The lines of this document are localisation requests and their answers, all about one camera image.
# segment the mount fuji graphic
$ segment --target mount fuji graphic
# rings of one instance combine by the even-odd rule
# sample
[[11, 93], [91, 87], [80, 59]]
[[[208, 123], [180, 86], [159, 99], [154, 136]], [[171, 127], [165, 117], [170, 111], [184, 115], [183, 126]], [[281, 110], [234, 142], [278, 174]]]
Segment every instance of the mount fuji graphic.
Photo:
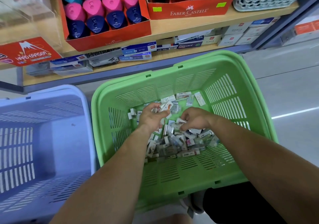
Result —
[[33, 44], [30, 44], [30, 43], [27, 42], [27, 41], [19, 42], [19, 44], [20, 44], [21, 49], [22, 49], [22, 51], [23, 51], [24, 54], [26, 54], [25, 49], [34, 49], [34, 50], [35, 50], [35, 49], [40, 49], [40, 50], [44, 50], [44, 49], [39, 48], [38, 46], [35, 46], [35, 45], [33, 45]]

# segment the yellow price sticker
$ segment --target yellow price sticker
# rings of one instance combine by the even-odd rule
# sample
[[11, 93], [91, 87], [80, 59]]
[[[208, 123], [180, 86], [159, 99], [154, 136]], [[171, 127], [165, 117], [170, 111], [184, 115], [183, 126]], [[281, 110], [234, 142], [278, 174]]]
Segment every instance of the yellow price sticker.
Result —
[[216, 6], [216, 8], [222, 8], [222, 7], [225, 7], [227, 2], [219, 2]]
[[153, 7], [153, 12], [161, 12], [162, 7]]

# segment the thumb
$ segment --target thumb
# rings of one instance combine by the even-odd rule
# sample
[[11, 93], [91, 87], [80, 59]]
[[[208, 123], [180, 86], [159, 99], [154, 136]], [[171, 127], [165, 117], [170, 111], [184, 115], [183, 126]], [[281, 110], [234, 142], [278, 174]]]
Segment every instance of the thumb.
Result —
[[187, 129], [190, 129], [191, 128], [191, 122], [188, 121], [186, 123], [184, 123], [181, 127], [180, 127], [180, 130], [181, 131], [186, 131]]
[[158, 112], [156, 115], [158, 115], [160, 119], [162, 119], [164, 117], [167, 117], [170, 113], [171, 113], [170, 110], [165, 110], [165, 111]]

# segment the forearm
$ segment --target forearm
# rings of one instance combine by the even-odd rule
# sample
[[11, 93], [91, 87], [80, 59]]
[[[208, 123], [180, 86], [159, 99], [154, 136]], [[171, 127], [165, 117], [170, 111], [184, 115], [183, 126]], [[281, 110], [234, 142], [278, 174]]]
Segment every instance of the forearm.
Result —
[[114, 156], [67, 199], [51, 224], [131, 223], [149, 137], [141, 128], [135, 130]]
[[228, 119], [211, 115], [209, 122], [245, 176], [287, 222], [313, 220], [319, 207], [316, 166]]

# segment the hard eraser sign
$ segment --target hard eraser sign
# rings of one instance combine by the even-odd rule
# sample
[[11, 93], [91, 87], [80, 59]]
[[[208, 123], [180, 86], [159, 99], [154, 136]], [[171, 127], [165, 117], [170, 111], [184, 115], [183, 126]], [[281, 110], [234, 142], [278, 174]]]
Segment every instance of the hard eraser sign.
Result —
[[42, 37], [0, 45], [0, 63], [26, 66], [62, 58]]

